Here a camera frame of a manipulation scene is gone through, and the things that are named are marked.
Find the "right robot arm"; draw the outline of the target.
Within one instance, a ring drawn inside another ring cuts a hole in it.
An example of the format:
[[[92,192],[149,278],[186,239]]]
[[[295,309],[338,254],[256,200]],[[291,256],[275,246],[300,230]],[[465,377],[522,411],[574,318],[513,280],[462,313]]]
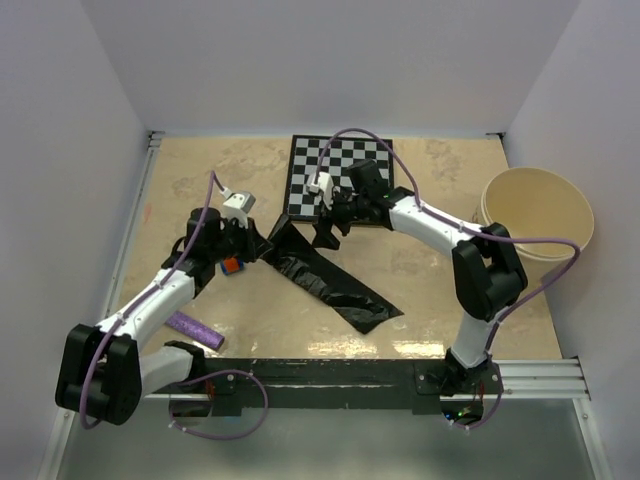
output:
[[[358,161],[347,172],[353,186],[349,192],[335,187],[327,172],[307,180],[309,193],[320,205],[313,246],[336,250],[340,242],[332,231],[347,235],[352,224],[364,221],[405,234],[447,256],[463,318],[445,355],[440,392],[446,396],[469,392],[488,367],[488,342],[499,316],[528,284],[508,230],[498,223],[467,225],[429,209],[415,192],[390,188],[371,160]]]

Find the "black trash bag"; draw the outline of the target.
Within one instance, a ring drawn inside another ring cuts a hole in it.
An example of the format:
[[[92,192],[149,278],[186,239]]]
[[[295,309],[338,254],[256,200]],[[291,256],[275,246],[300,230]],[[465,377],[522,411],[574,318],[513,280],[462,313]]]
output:
[[[292,283],[331,307],[357,332],[366,335],[404,313],[373,289],[322,256],[282,214],[268,241],[263,260]]]

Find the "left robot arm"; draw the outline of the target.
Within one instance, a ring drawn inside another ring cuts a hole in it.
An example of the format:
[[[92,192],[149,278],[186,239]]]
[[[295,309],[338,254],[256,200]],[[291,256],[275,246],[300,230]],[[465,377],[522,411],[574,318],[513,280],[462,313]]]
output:
[[[141,293],[96,325],[79,324],[68,333],[56,405],[81,414],[89,427],[101,421],[121,425],[144,396],[168,385],[200,390],[207,380],[202,349],[170,341],[144,355],[144,346],[204,290],[220,262],[255,262],[271,248],[252,218],[225,218],[214,208],[193,210],[185,236]]]

